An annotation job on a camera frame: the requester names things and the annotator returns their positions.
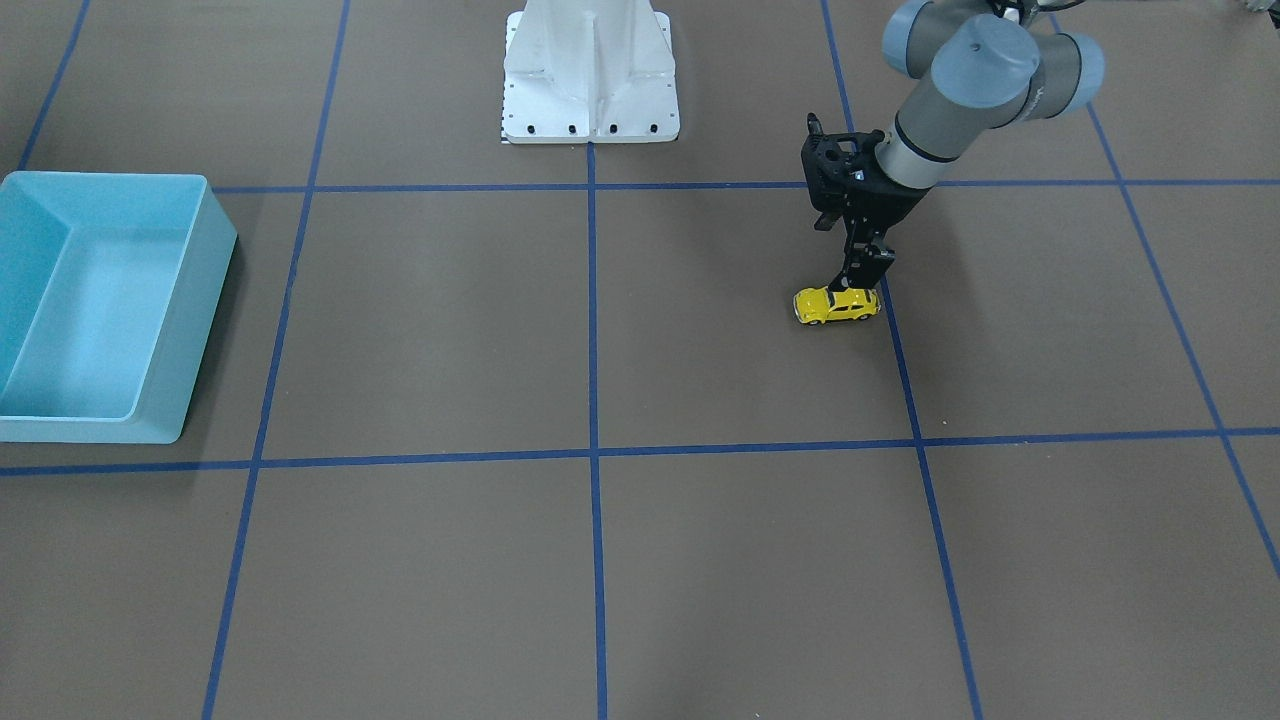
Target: light blue plastic bin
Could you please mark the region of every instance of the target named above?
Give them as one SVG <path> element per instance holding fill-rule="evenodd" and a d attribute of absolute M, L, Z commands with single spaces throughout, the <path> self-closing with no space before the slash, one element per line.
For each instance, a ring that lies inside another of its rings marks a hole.
<path fill-rule="evenodd" d="M 178 439 L 236 228 L 200 176 L 0 184 L 0 442 Z"/>

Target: yellow toy car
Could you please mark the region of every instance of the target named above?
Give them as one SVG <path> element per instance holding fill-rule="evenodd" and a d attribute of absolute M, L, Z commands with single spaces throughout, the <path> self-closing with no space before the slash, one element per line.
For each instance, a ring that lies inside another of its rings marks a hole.
<path fill-rule="evenodd" d="M 832 292 L 826 287 L 806 287 L 792 301 L 796 319 L 806 325 L 833 320 L 865 320 L 879 313 L 879 296 L 874 290 L 847 288 Z"/>

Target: blue tape line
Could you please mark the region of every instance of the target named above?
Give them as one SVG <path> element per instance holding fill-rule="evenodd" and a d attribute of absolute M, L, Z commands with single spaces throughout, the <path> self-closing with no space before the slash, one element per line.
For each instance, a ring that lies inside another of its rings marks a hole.
<path fill-rule="evenodd" d="M 1280 427 L 1230 428 L 1231 437 L 1274 437 L 1280 436 Z M 1004 445 L 1041 443 L 1082 443 L 1082 442 L 1139 442 L 1158 439 L 1216 438 L 1216 429 L 1176 429 L 1176 430 L 1130 430 L 1111 433 L 1056 433 L 1023 436 L 966 436 L 966 437 L 924 437 L 920 445 L 925 447 L 975 447 Z M 915 447 L 913 438 L 854 439 L 854 441 L 815 441 L 815 442 L 759 442 L 723 445 L 657 445 L 600 447 L 595 455 L 600 457 L 645 457 L 680 455 L 735 455 L 760 452 L 823 452 L 856 451 Z M 509 450 L 492 452 L 425 452 L 408 455 L 348 455 L 330 457 L 275 457 L 257 462 L 260 469 L 297 468 L 358 468 L 370 465 L 436 465 L 468 462 L 507 462 L 517 460 L 582 460 L 591 457 L 590 448 L 558 450 Z M 114 465 L 31 465 L 19 468 L 0 468 L 0 478 L 24 478 L 38 475 L 110 475 L 131 473 L 182 473 L 200 470 L 247 470 L 252 460 L 211 460 L 179 462 L 138 462 Z"/>
<path fill-rule="evenodd" d="M 804 181 L 742 181 L 742 182 L 602 182 L 599 191 L 616 190 L 803 190 Z"/>
<path fill-rule="evenodd" d="M 214 187 L 214 195 L 301 195 L 306 191 L 305 184 Z"/>
<path fill-rule="evenodd" d="M 338 19 L 338 36 L 334 40 L 333 60 L 329 65 L 329 82 L 325 86 L 324 102 L 320 106 L 320 123 L 316 128 L 316 142 L 311 155 L 311 170 L 307 176 L 307 186 L 315 187 L 316 176 L 320 173 L 320 156 L 324 152 L 324 138 L 329 126 L 329 110 L 333 106 L 333 95 L 338 85 L 338 68 L 342 64 L 342 47 L 347 36 L 347 20 L 351 17 L 351 0 L 343 0 L 342 15 Z M 244 544 L 248 538 L 250 519 L 253 512 L 253 498 L 257 495 L 257 477 L 262 462 L 262 450 L 266 446 L 268 427 L 271 420 L 271 404 L 275 400 L 275 383 L 280 372 L 280 357 L 284 354 L 284 338 L 289 327 L 289 306 L 293 299 L 293 283 L 298 275 L 298 260 L 302 256 L 302 243 L 307 233 L 307 220 L 311 215 L 311 200 L 314 193 L 308 190 L 302 196 L 302 211 L 298 218 L 298 232 L 293 240 L 293 255 L 289 259 L 289 274 L 284 283 L 284 299 L 280 302 L 280 319 L 275 329 L 275 345 L 271 350 L 271 365 L 266 375 L 266 388 L 262 391 L 262 414 L 259 421 L 257 438 L 253 442 L 252 466 L 248 471 L 248 482 L 244 484 L 244 501 L 241 506 L 239 525 L 236 529 L 236 547 L 232 552 L 230 570 L 227 577 L 227 593 L 223 597 L 223 612 L 218 623 L 218 639 L 214 643 L 214 657 L 209 669 L 209 685 L 205 689 L 205 705 L 201 714 L 202 720 L 211 720 L 214 706 L 218 701 L 218 684 L 221 679 L 223 659 L 227 652 L 227 638 L 230 633 L 232 612 L 236 607 L 236 591 L 239 587 L 239 571 L 244 561 Z"/>
<path fill-rule="evenodd" d="M 1115 187 L 1114 179 L 955 179 L 938 187 Z"/>
<path fill-rule="evenodd" d="M 0 468 L 0 478 L 40 475 L 127 475 L 143 473 L 198 473 L 204 470 L 247 470 L 248 460 L 209 460 L 193 462 L 120 462 L 114 465 L 47 465 Z"/>
<path fill-rule="evenodd" d="M 595 705 L 596 717 L 609 716 L 609 673 L 604 610 L 604 520 L 600 506 L 600 373 L 599 286 L 596 273 L 595 143 L 586 145 L 588 266 L 588 433 L 591 456 L 591 552 L 595 573 Z"/>
<path fill-rule="evenodd" d="M 760 442 L 728 445 L 657 445 L 645 447 L 602 447 L 602 457 L 644 457 L 653 455 L 736 455 L 754 452 L 822 452 L 829 450 L 883 450 L 914 447 L 911 439 L 855 439 L 828 442 Z"/>
<path fill-rule="evenodd" d="M 600 507 L 600 456 L 591 455 L 591 548 L 595 573 L 595 716 L 609 717 L 609 670 L 604 603 L 604 520 Z"/>
<path fill-rule="evenodd" d="M 938 548 L 938 565 L 942 568 L 942 582 L 947 591 L 947 605 L 951 607 L 951 624 L 955 628 L 956 647 L 960 650 L 960 664 L 964 667 L 965 685 L 969 689 L 969 707 L 974 720 L 983 720 L 982 696 L 978 692 L 978 678 L 969 653 L 969 635 L 964 628 L 964 614 L 960 611 L 960 596 L 956 592 L 955 574 L 951 569 L 951 553 L 947 550 L 947 537 L 942 528 L 942 514 L 938 510 L 937 495 L 933 491 L 933 473 L 925 454 L 925 441 L 920 434 L 920 419 L 915 407 L 915 393 L 911 391 L 911 375 L 906 369 L 906 355 L 902 351 L 902 336 L 899 332 L 897 315 L 893 313 L 893 295 L 890 292 L 888 278 L 881 281 L 884 314 L 888 318 L 890 337 L 893 341 L 893 356 L 897 359 L 897 373 L 902 383 L 902 396 L 906 400 L 906 416 L 911 424 L 915 460 L 920 466 L 920 479 L 924 483 L 924 500 L 929 506 L 929 523 L 933 525 L 933 541 Z"/>
<path fill-rule="evenodd" d="M 365 468 L 372 465 L 440 465 L 467 462 L 511 462 L 515 460 L 568 460 L 590 457 L 589 450 L 512 450 L 498 452 L 426 452 L 417 455 L 369 455 L 338 457 L 264 459 L 264 469 L 287 468 Z"/>
<path fill-rule="evenodd" d="M 938 187 L 1115 187 L 1115 179 L 946 179 Z M 1222 178 L 1222 179 L 1126 179 L 1125 184 L 1151 187 L 1271 187 L 1280 186 L 1274 178 Z M 805 190 L 804 181 L 724 181 L 724 182 L 600 182 L 598 192 L 649 191 L 649 190 Z M 227 186 L 215 187 L 218 195 L 302 195 L 307 191 L 323 193 L 380 193 L 380 192 L 581 192 L 586 183 L 526 183 L 526 184 L 305 184 L 282 186 Z"/>
<path fill-rule="evenodd" d="M 232 550 L 232 568 L 227 575 L 227 592 L 223 594 L 223 611 L 218 618 L 218 639 L 214 641 L 214 659 L 209 666 L 209 685 L 205 688 L 205 705 L 200 714 L 202 720 L 211 720 L 214 703 L 218 700 L 218 683 L 223 674 L 223 660 L 227 656 L 227 635 L 232 628 L 232 610 L 236 606 L 236 591 L 239 588 L 239 569 L 244 560 L 244 542 L 248 538 L 248 520 L 253 512 L 253 497 L 257 495 L 257 466 L 251 466 L 248 482 L 244 483 L 244 500 L 241 503 L 239 523 L 236 527 L 236 546 Z"/>
<path fill-rule="evenodd" d="M 1280 428 L 1229 428 L 1226 434 L 1233 437 L 1280 436 Z"/>
<path fill-rule="evenodd" d="M 1128 179 L 1129 187 L 1274 187 L 1280 178 L 1187 178 L 1187 179 Z"/>
<path fill-rule="evenodd" d="M 849 104 L 844 63 L 840 61 L 840 45 L 836 42 L 836 27 L 831 22 L 831 5 L 827 0 L 822 0 L 822 22 L 827 26 L 827 49 L 831 50 L 831 67 L 836 70 L 836 88 L 840 90 L 840 106 L 845 111 L 845 127 L 854 132 L 852 105 Z"/>
<path fill-rule="evenodd" d="M 938 437 L 924 438 L 925 447 L 975 447 L 983 445 L 1039 445 L 1073 442 L 1123 442 L 1144 439 L 1187 439 L 1216 438 L 1213 429 L 1188 430 L 1132 430 L 1115 433 L 1059 433 L 1042 436 L 986 436 L 986 437 Z"/>
<path fill-rule="evenodd" d="M 31 135 L 27 136 L 27 146 L 22 149 L 22 156 L 18 159 L 19 170 L 27 169 L 27 164 L 31 163 L 31 154 L 36 151 L 36 141 L 40 140 L 40 131 L 45 129 L 49 110 L 54 106 L 54 97 L 58 96 L 58 88 L 63 85 L 63 76 L 67 74 L 67 65 L 70 64 L 72 54 L 76 53 L 76 45 L 79 42 L 79 33 L 84 29 L 88 4 L 90 0 L 81 3 L 79 13 L 76 15 L 76 24 L 72 26 L 72 36 L 67 40 L 63 59 L 58 63 L 58 70 L 54 72 L 54 82 L 49 86 L 49 92 L 45 94 L 45 101 L 40 105 L 40 113 L 36 114 L 36 124 L 32 126 Z"/>
<path fill-rule="evenodd" d="M 512 184 L 317 184 L 315 192 L 547 192 L 584 191 L 586 184 L 573 182 Z"/>
<path fill-rule="evenodd" d="M 1187 333 L 1185 325 L 1183 325 L 1183 319 L 1178 313 L 1178 307 L 1174 305 L 1174 296 L 1170 293 L 1169 284 L 1165 282 L 1165 274 L 1161 272 L 1160 263 L 1156 260 L 1156 252 L 1151 247 L 1151 241 L 1147 237 L 1147 229 L 1142 224 L 1142 218 L 1138 215 L 1138 208 L 1134 205 L 1128 183 L 1124 179 L 1124 174 L 1120 172 L 1120 164 L 1116 163 L 1115 152 L 1111 150 L 1111 141 L 1107 140 L 1107 133 L 1102 129 L 1102 120 L 1098 119 L 1098 113 L 1093 108 L 1093 102 L 1089 102 L 1085 106 L 1089 110 L 1089 118 L 1093 120 L 1093 129 L 1098 135 L 1098 141 L 1102 143 L 1102 151 L 1106 154 L 1107 163 L 1111 165 L 1111 173 L 1115 174 L 1116 182 L 1119 183 L 1120 195 L 1124 197 L 1125 208 L 1129 210 L 1129 219 L 1133 222 L 1133 227 L 1138 232 L 1142 251 L 1146 254 L 1147 264 L 1151 266 L 1151 273 L 1156 278 L 1156 286 L 1160 288 L 1160 296 L 1165 301 L 1165 309 L 1169 311 L 1169 318 L 1174 322 L 1174 329 L 1178 331 L 1178 340 L 1183 345 L 1183 352 L 1187 354 L 1187 361 L 1190 363 L 1192 373 L 1196 375 L 1196 383 L 1199 386 L 1201 395 L 1204 398 L 1204 406 L 1208 409 L 1208 414 L 1213 419 L 1213 427 L 1217 429 L 1217 434 L 1221 438 L 1222 451 L 1226 452 L 1228 462 L 1231 465 L 1231 471 L 1235 474 L 1235 482 L 1240 487 L 1240 493 L 1244 496 L 1244 502 L 1249 507 L 1249 514 L 1253 516 L 1253 525 L 1257 528 L 1258 536 L 1262 538 L 1262 546 L 1266 548 L 1267 556 L 1271 559 L 1271 569 L 1275 571 L 1276 577 L 1280 578 L 1280 553 L 1276 552 L 1275 542 L 1271 539 L 1271 533 L 1267 530 L 1267 524 L 1262 519 L 1262 512 L 1258 509 L 1257 500 L 1253 497 L 1253 488 L 1249 487 L 1249 480 L 1244 477 L 1240 461 L 1235 456 L 1235 448 L 1231 446 L 1231 438 L 1226 432 L 1226 425 L 1222 423 L 1222 415 L 1219 413 L 1217 402 L 1213 401 L 1213 393 L 1210 391 L 1208 380 L 1204 379 L 1204 372 L 1201 368 L 1199 360 L 1196 357 L 1196 350 L 1192 347 L 1190 336 Z"/>

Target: brown floor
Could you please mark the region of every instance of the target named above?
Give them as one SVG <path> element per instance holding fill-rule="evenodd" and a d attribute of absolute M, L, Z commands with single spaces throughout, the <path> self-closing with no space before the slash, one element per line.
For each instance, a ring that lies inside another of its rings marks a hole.
<path fill-rule="evenodd" d="M 0 717 L 1276 716 L 1265 14 L 1064 13 L 1096 102 L 806 328 L 896 3 L 660 0 L 681 138 L 590 150 L 498 142 L 520 5 L 0 5 L 0 167 L 239 231 L 179 442 L 0 445 Z"/>

